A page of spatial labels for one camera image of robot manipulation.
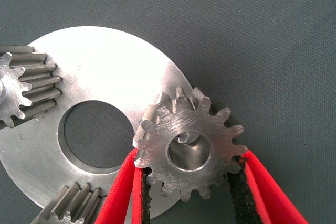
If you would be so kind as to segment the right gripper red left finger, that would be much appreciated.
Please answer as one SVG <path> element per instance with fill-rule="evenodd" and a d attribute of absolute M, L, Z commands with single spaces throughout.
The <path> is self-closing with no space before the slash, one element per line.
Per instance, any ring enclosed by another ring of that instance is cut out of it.
<path fill-rule="evenodd" d="M 130 202 L 131 222 L 150 223 L 151 186 L 144 169 L 134 165 L 137 152 L 132 150 L 124 160 L 95 223 L 124 223 Z"/>

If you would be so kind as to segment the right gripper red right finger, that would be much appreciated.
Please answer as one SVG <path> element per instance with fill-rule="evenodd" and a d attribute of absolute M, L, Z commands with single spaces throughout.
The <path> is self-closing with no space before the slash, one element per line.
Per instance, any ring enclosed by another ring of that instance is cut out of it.
<path fill-rule="evenodd" d="M 237 161 L 241 172 L 229 174 L 237 223 L 307 223 L 252 151 Z"/>

